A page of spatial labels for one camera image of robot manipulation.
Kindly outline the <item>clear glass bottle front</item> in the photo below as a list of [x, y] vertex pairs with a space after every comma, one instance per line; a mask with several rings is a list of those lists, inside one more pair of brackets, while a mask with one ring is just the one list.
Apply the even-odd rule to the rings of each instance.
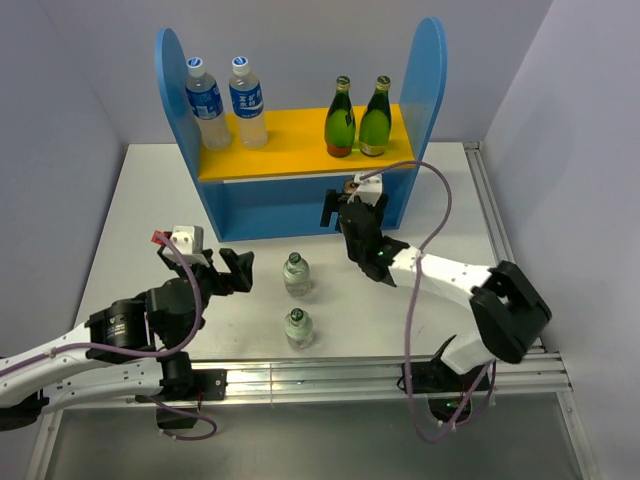
[[285, 319], [285, 335], [293, 347], [299, 349], [309, 347], [314, 338], [311, 316], [301, 308], [293, 308]]

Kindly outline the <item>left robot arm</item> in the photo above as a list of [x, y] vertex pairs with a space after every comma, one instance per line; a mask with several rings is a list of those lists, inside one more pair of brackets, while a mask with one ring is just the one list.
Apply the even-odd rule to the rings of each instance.
[[30, 426], [43, 413], [101, 397], [157, 396], [180, 401], [196, 391], [185, 347], [205, 321], [214, 296], [248, 293], [252, 252], [219, 251], [228, 269], [216, 270], [210, 249], [157, 255], [173, 272], [159, 287], [118, 300], [55, 340], [1, 361], [1, 428]]

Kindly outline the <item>clear glass bottle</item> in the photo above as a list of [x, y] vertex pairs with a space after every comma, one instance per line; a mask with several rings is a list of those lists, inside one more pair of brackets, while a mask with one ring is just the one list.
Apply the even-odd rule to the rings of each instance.
[[298, 252], [291, 252], [282, 269], [284, 285], [292, 296], [303, 296], [311, 288], [310, 267]]
[[285, 319], [285, 335], [293, 347], [299, 349], [309, 347], [314, 338], [311, 316], [301, 308], [293, 308]]

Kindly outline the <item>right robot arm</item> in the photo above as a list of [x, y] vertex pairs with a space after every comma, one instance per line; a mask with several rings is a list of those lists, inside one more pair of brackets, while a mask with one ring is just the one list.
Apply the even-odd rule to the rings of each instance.
[[403, 371], [416, 393], [468, 389], [482, 379], [484, 364], [520, 363], [552, 318], [538, 291], [514, 263], [494, 267], [465, 264], [421, 253], [385, 236], [381, 223], [388, 197], [376, 204], [356, 192], [327, 191], [320, 224], [337, 221], [348, 258], [371, 280], [391, 287], [418, 287], [468, 309], [474, 326], [447, 339], [433, 358]]

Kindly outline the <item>energy drink can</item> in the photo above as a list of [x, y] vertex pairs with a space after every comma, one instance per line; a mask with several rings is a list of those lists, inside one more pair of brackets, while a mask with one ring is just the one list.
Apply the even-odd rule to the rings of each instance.
[[345, 195], [352, 195], [358, 188], [358, 184], [353, 180], [347, 180], [343, 185], [343, 193]]

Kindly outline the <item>green glass bottle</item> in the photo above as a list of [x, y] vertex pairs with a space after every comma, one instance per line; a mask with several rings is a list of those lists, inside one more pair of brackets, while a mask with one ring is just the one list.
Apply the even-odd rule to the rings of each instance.
[[392, 117], [389, 102], [391, 80], [388, 76], [377, 77], [372, 95], [359, 129], [359, 149], [369, 157], [382, 155], [389, 142]]
[[350, 155], [355, 141], [356, 121], [349, 97], [350, 85], [347, 76], [336, 79], [335, 95], [324, 125], [327, 152], [336, 158]]

